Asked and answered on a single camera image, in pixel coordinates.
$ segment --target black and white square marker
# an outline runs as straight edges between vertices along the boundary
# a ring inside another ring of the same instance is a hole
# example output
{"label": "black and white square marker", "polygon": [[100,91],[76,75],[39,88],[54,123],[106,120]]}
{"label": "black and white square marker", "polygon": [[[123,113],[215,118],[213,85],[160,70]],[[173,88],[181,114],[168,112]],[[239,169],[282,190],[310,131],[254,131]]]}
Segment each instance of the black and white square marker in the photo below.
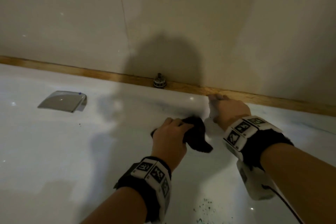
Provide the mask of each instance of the black and white square marker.
{"label": "black and white square marker", "polygon": [[239,139],[239,134],[232,130],[229,134],[229,136],[227,137],[227,140],[232,144],[232,145],[235,145],[236,142],[238,141]]}
{"label": "black and white square marker", "polygon": [[169,192],[169,184],[168,184],[167,178],[165,178],[165,180],[163,181],[161,188],[162,188],[163,195],[166,198]]}
{"label": "black and white square marker", "polygon": [[263,120],[259,119],[259,118],[252,118],[252,119],[248,119],[248,121],[254,125],[258,125],[258,124],[263,124],[266,123]]}
{"label": "black and white square marker", "polygon": [[242,133],[244,136],[244,132],[250,128],[251,125],[248,124],[247,122],[243,121],[242,123],[240,123],[238,126],[236,126],[234,129],[237,130],[238,132]]}
{"label": "black and white square marker", "polygon": [[152,167],[152,163],[142,162],[137,169],[141,171],[148,171]]}
{"label": "black and white square marker", "polygon": [[162,179],[165,177],[165,174],[158,167],[154,167],[150,172],[150,175],[158,182],[161,183]]}

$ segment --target beige wall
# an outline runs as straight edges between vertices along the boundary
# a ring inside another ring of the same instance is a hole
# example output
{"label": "beige wall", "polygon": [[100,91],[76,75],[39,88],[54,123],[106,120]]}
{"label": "beige wall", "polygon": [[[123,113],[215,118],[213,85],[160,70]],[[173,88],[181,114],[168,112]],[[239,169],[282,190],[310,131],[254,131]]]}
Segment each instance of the beige wall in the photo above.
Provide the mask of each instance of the beige wall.
{"label": "beige wall", "polygon": [[6,55],[336,105],[335,0],[0,0],[0,7]]}

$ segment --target wire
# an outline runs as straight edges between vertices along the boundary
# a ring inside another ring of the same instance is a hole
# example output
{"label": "wire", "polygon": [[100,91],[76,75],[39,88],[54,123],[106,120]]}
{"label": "wire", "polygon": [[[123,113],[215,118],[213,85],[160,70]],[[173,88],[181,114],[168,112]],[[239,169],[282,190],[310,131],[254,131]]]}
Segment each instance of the wire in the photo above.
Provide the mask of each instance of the wire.
{"label": "wire", "polygon": [[300,223],[300,224],[303,224],[303,222],[301,221],[301,219],[299,218],[299,216],[297,216],[297,214],[294,212],[294,210],[289,206],[289,204],[286,202],[286,200],[283,199],[282,196],[280,196],[280,194],[275,190],[273,189],[272,187],[270,186],[267,186],[267,185],[261,185],[263,189],[270,189],[271,191],[273,191],[283,202],[284,204],[288,207],[289,210],[291,210],[292,214],[296,217],[297,221]]}

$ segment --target bathtub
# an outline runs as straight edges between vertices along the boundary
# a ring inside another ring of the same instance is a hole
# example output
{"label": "bathtub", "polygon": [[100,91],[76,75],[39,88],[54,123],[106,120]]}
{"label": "bathtub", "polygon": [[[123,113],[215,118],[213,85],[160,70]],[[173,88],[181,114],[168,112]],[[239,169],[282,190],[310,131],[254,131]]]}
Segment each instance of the bathtub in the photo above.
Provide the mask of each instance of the bathtub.
{"label": "bathtub", "polygon": [[[37,106],[56,90],[85,93],[83,111]],[[249,104],[294,144],[336,166],[336,118]],[[210,154],[188,148],[172,175],[164,223],[297,223],[277,197],[253,201],[204,96],[0,65],[0,223],[79,223],[151,153],[166,117],[201,116]]]}

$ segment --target wooden strip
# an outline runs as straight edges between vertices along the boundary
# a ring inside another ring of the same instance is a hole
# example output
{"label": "wooden strip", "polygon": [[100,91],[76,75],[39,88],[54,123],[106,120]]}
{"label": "wooden strip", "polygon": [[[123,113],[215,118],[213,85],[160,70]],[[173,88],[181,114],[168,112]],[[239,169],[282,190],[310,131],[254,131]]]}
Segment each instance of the wooden strip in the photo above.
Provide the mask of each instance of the wooden strip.
{"label": "wooden strip", "polygon": [[[134,85],[153,87],[152,78],[144,78],[127,74],[104,72],[93,69],[78,68],[5,56],[0,56],[0,63],[12,66],[20,66],[45,71],[103,79],[114,82],[124,82]],[[224,94],[227,95],[229,98],[241,100],[245,103],[279,107],[288,110],[310,112],[336,117],[336,106],[332,105],[309,103],[305,101],[297,101],[284,98],[275,98],[264,95],[237,92],[232,90],[223,90],[205,86],[195,86],[180,82],[167,82],[167,86],[165,87],[165,89],[205,96],[208,94]]]}

